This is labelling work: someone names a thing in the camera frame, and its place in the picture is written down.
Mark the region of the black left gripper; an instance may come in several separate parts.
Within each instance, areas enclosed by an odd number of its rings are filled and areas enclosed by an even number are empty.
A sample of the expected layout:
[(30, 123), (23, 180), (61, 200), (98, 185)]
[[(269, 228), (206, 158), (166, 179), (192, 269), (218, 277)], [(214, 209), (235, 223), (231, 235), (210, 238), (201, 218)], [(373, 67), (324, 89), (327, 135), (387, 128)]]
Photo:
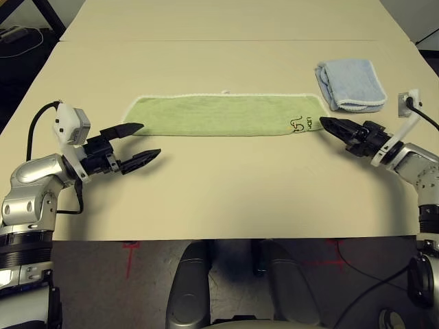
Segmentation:
[(80, 161), (88, 175), (118, 172), (131, 173), (153, 161), (161, 149), (152, 149), (133, 155), (131, 159), (120, 162), (115, 158), (114, 150), (108, 139), (131, 136), (141, 128), (142, 123), (122, 123), (100, 131), (99, 136), (92, 137), (82, 146), (85, 157)]

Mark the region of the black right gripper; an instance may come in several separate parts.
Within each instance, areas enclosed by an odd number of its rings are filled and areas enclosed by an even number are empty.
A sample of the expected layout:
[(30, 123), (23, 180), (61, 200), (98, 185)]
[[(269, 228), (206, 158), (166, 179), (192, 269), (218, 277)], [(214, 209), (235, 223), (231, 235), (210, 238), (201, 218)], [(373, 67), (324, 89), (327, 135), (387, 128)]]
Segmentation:
[(320, 117), (322, 127), (346, 144), (346, 150), (357, 156), (372, 158), (387, 143), (385, 128), (373, 121), (359, 125), (348, 119)]

